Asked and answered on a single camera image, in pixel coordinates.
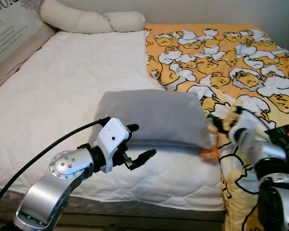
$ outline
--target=bedsheet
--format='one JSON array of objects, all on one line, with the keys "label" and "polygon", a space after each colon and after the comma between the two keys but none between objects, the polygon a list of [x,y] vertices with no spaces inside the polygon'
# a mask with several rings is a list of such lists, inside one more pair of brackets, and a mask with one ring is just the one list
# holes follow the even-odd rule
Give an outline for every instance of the bedsheet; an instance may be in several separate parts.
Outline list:
[{"label": "bedsheet", "polygon": [[[90,123],[106,91],[163,89],[147,71],[145,32],[59,32],[0,87],[0,188],[54,140]],[[87,143],[91,130],[46,154],[11,187],[25,193],[52,156]],[[143,201],[178,209],[224,210],[219,166],[201,162],[194,149],[130,147],[158,153],[144,166],[124,165],[85,180],[73,196],[101,202]]]},{"label": "bedsheet", "polygon": [[[289,124],[289,51],[253,25],[146,25],[147,68],[165,89],[194,93],[207,114],[237,120],[231,105],[269,128]],[[266,130],[260,122],[257,127]],[[246,156],[219,134],[226,230],[263,230],[258,183]]]}]

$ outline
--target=poster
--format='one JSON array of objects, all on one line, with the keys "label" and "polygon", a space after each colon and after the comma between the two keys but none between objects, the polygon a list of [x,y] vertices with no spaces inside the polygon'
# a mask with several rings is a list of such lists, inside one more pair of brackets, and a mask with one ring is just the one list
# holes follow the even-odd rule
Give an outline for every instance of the poster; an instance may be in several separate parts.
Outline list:
[{"label": "poster", "polygon": [[41,2],[42,0],[0,0],[0,63],[40,28]]}]

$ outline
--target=quilted mattress cover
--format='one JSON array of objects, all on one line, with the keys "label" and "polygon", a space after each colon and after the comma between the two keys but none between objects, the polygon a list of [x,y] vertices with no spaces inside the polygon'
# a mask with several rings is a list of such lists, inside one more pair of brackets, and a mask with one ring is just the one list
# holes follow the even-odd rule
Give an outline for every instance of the quilted mattress cover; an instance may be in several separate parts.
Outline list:
[{"label": "quilted mattress cover", "polygon": [[[54,140],[90,123],[104,92],[162,89],[146,71],[145,33],[59,32],[0,87],[0,189]],[[52,156],[86,143],[87,129],[61,143],[10,188],[25,193]],[[130,147],[136,158],[157,154],[129,171],[124,165],[85,180],[73,196],[100,202],[142,201],[199,211],[224,210],[220,166],[205,164],[193,148]]]}]

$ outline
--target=black cable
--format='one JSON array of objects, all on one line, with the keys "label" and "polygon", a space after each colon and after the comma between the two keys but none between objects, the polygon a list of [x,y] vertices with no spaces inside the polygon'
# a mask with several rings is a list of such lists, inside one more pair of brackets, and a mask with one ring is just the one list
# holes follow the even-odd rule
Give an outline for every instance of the black cable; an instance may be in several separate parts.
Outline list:
[{"label": "black cable", "polygon": [[236,112],[237,112],[238,114],[241,114],[242,111],[247,111],[248,113],[250,113],[251,115],[253,115],[254,117],[256,117],[268,130],[271,129],[266,123],[264,123],[262,120],[260,120],[260,119],[258,118],[258,116],[255,115],[254,112],[252,112],[252,111],[250,111],[249,109],[246,109],[246,108],[244,108],[244,107],[240,107],[240,106],[237,106],[237,107],[236,107]]},{"label": "black cable", "polygon": [[104,118],[104,119],[100,119],[97,121],[94,121],[92,123],[89,123],[87,125],[84,125],[78,129],[75,129],[74,131],[64,135],[63,137],[61,137],[60,139],[56,140],[55,142],[53,142],[50,146],[48,146],[47,148],[45,148],[42,152],[40,152],[38,155],[36,155],[32,160],[30,160],[25,166],[23,166],[10,180],[9,182],[3,187],[3,189],[0,191],[0,199],[3,197],[3,195],[6,193],[6,191],[9,189],[9,187],[14,183],[14,181],[24,172],[26,171],[32,164],[34,164],[38,159],[40,159],[42,156],[44,156],[49,150],[51,150],[52,148],[54,148],[55,146],[57,146],[59,143],[61,143],[62,141],[66,140],[67,138],[69,138],[70,136],[86,129],[89,127],[92,127],[96,124],[100,124],[102,126],[104,126],[108,121],[109,121],[109,117]]}]

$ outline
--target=gray pillow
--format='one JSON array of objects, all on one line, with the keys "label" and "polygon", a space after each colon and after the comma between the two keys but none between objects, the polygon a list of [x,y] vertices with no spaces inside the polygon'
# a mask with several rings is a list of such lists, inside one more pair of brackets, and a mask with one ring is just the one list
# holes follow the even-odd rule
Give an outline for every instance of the gray pillow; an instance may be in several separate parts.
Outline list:
[{"label": "gray pillow", "polygon": [[[206,119],[196,95],[164,90],[106,92],[95,120],[115,117],[126,125],[138,124],[128,144],[179,145],[210,148]],[[101,127],[95,126],[89,143]]]}]

